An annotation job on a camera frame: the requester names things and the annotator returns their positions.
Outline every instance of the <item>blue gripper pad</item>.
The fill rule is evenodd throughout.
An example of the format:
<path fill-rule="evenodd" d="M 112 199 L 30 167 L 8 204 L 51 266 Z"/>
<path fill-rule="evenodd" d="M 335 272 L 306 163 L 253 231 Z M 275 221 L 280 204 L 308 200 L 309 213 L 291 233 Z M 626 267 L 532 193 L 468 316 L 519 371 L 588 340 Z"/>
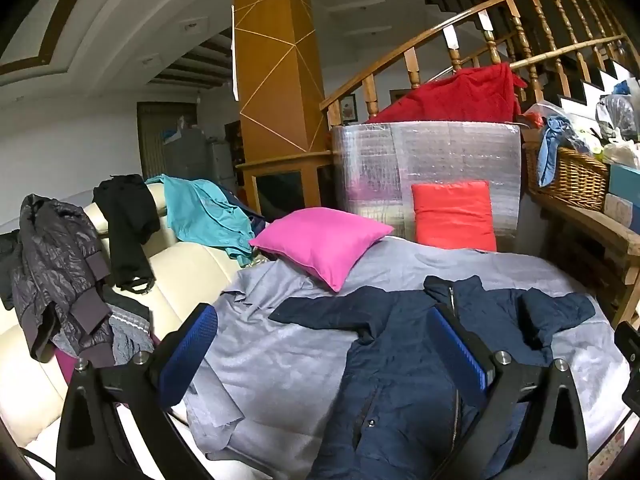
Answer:
<path fill-rule="evenodd" d="M 484 343 L 475 334 L 467 332 L 443 305 L 429 309 L 427 331 L 462 399 L 469 406 L 484 408 L 486 391 L 495 373 Z"/>
<path fill-rule="evenodd" d="M 210 304 L 201 303 L 178 331 L 168 334 L 158 345 L 156 352 L 171 350 L 157 380 L 158 403 L 163 410 L 182 400 L 217 331 L 216 310 Z"/>

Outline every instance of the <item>jacket sleeve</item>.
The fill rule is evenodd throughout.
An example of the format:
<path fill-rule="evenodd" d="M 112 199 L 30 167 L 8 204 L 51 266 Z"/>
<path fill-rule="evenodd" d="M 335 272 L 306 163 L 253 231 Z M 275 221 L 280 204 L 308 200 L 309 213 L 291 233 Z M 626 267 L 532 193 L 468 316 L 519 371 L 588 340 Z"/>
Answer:
<path fill-rule="evenodd" d="M 526 326 L 521 324 L 520 329 L 532 347 L 551 345 L 555 333 L 578 326 L 596 313 L 593 303 L 584 294 L 552 298 L 536 288 L 522 293 L 518 308 L 527 314 L 528 323 Z"/>
<path fill-rule="evenodd" d="M 392 293 L 363 286 L 337 298 L 288 298 L 269 319 L 316 330 L 353 330 L 358 333 L 359 343 L 370 344 L 386 328 L 393 303 Z"/>

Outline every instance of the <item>metal bolt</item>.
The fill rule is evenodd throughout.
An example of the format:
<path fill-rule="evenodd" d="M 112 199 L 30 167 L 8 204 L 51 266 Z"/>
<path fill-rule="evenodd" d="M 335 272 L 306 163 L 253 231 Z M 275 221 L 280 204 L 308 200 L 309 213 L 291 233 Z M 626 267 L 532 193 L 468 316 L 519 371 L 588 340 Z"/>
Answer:
<path fill-rule="evenodd" d="M 565 372 L 565 371 L 567 371 L 569 369 L 569 363 L 567 361 L 565 361 L 564 359 L 556 359 L 556 360 L 554 360 L 554 365 L 561 372 Z"/>
<path fill-rule="evenodd" d="M 498 361 L 501 365 L 508 365 L 511 363 L 511 354 L 505 352 L 504 350 L 500 350 L 494 354 L 495 360 Z"/>
<path fill-rule="evenodd" d="M 84 357 L 81 357 L 76 361 L 76 366 L 74 367 L 79 372 L 84 372 L 89 366 L 89 361 L 87 361 Z"/>
<path fill-rule="evenodd" d="M 132 361 L 133 364 L 135 365 L 143 365 L 144 363 L 146 363 L 147 361 L 149 361 L 149 358 L 151 357 L 151 354 L 145 350 L 142 350 L 140 352 L 138 352 L 137 354 L 135 354 L 132 357 Z"/>

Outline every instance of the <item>teal shirt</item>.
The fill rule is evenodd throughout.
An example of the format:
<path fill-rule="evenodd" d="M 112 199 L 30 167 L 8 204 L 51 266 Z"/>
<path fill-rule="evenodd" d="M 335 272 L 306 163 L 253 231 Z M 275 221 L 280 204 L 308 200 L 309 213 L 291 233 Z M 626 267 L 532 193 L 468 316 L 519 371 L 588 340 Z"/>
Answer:
<path fill-rule="evenodd" d="M 218 186 L 209 180 L 183 180 L 165 174 L 146 181 L 155 182 L 164 184 L 166 222 L 178 240 L 225 250 L 241 267 L 251 262 L 251 222 L 238 206 L 227 201 Z"/>

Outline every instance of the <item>cream leather sofa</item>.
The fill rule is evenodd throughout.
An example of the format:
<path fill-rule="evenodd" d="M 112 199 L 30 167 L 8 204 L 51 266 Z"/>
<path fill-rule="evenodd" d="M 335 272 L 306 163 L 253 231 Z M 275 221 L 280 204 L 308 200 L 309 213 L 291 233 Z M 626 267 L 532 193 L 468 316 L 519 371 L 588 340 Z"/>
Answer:
<path fill-rule="evenodd" d="M 161 230 L 152 235 L 143 249 L 156 276 L 156 284 L 148 294 L 120 292 L 149 307 L 154 333 L 162 339 L 176 330 L 197 304 L 213 303 L 239 266 L 224 251 L 178 241 L 166 224 L 162 184 L 151 184 L 149 189 L 161 217 Z M 108 254 L 107 221 L 95 204 L 87 206 L 85 212 L 99 232 Z M 15 311 L 8 312 L 0 306 L 0 418 L 18 446 L 26 447 L 53 465 L 65 394 L 66 383 L 56 359 L 52 356 L 46 363 L 32 359 Z M 175 412 L 178 418 L 186 420 L 184 406 L 177 406 Z M 151 478 L 162 479 L 129 410 L 121 406 L 118 413 L 143 472 Z M 195 447 L 188 427 L 179 422 L 176 426 L 216 480 L 269 478 L 240 462 L 206 460 Z M 54 478 L 49 469 L 33 461 L 30 463 L 43 478 Z"/>

